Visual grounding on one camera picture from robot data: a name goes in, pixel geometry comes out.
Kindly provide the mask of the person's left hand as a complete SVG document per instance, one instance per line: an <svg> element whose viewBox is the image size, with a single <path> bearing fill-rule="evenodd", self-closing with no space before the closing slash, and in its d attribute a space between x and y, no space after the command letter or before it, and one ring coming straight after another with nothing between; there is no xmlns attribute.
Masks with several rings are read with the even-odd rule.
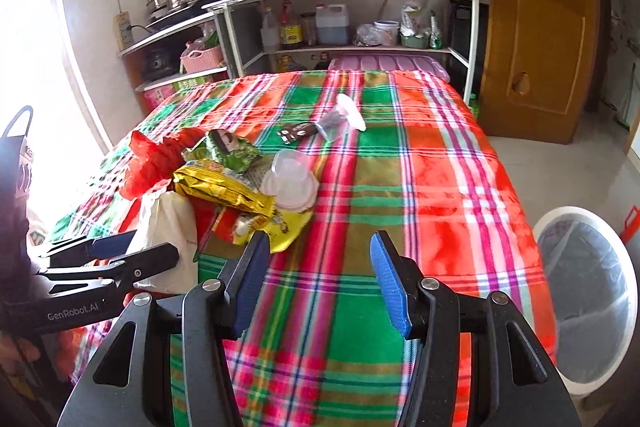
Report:
<svg viewBox="0 0 640 427"><path fill-rule="evenodd" d="M8 369L11 365L26 360L28 363L40 358L40 351L26 339L16 339L8 333L1 333L1 365Z"/></svg>

